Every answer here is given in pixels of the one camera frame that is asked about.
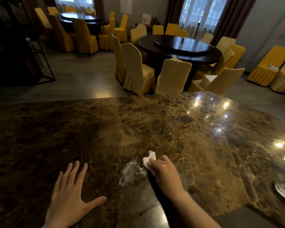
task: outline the right hand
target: right hand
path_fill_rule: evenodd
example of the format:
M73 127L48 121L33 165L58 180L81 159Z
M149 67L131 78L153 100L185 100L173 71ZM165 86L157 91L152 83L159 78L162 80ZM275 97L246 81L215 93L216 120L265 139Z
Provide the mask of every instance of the right hand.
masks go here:
M158 160L150 158L147 165L151 167L158 186L168 199L178 200L185 193L177 169L166 155Z

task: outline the brown curtain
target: brown curtain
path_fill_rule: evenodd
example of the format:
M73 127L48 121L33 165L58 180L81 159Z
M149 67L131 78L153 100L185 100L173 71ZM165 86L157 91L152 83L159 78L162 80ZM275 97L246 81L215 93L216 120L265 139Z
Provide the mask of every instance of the brown curtain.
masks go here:
M44 0L44 2L46 3L47 7L56 7L57 8L55 0Z
M98 17L104 18L104 0L94 0L94 8Z
M169 0L167 5L164 28L168 23L179 24L181 11L185 0Z
M221 37L237 38L256 0L228 0L214 30L212 45Z

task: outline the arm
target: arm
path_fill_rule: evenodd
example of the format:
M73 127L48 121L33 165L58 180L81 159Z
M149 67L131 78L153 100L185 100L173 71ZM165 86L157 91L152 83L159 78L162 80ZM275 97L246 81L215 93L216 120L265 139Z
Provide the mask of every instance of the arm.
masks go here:
M43 228L67 228L79 222L88 212L106 202L105 196L94 199L89 203L81 200L81 188L87 172L84 164L75 182L79 169L79 161L70 163L63 174L59 173L54 186L51 204L46 212L46 222Z
M152 168L161 191L171 200L188 227L220 228L183 189L177 169L166 155L156 161L150 158L147 165Z

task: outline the hand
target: hand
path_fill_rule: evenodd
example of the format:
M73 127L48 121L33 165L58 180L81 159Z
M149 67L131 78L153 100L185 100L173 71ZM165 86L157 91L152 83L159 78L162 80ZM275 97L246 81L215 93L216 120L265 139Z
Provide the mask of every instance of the hand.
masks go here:
M75 162L73 170L72 166L73 164L70 163L64 174L63 172L59 173L54 186L52 201L46 213L44 228L72 226L92 209L102 205L107 200L105 196L102 196L89 203L84 203L81 200L81 188L87 172L87 164L84 164L76 183L75 177L79 169L79 161Z
M175 201L184 194L177 169L166 155L158 160L150 158L147 165L151 167L158 186L168 199Z

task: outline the left hand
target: left hand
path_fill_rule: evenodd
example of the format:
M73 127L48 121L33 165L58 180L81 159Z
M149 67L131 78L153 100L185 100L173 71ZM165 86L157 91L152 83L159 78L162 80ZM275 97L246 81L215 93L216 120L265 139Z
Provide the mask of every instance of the left hand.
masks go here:
M76 183L76 173L79 169L79 161L70 163L63 174L59 173L54 186L51 204L46 213L44 228L67 228L79 222L88 212L106 202L107 198L101 196L89 203L81 200L81 188L84 176L87 172L87 164L84 164Z

